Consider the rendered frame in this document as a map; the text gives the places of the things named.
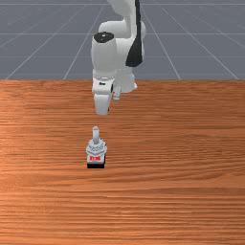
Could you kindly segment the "grey toggle switch black base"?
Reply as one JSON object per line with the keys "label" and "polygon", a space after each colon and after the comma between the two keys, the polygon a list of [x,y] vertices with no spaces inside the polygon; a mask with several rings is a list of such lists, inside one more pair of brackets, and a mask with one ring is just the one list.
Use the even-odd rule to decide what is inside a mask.
{"label": "grey toggle switch black base", "polygon": [[100,137],[100,129],[97,126],[92,128],[92,139],[86,147],[87,167],[104,168],[107,145]]}

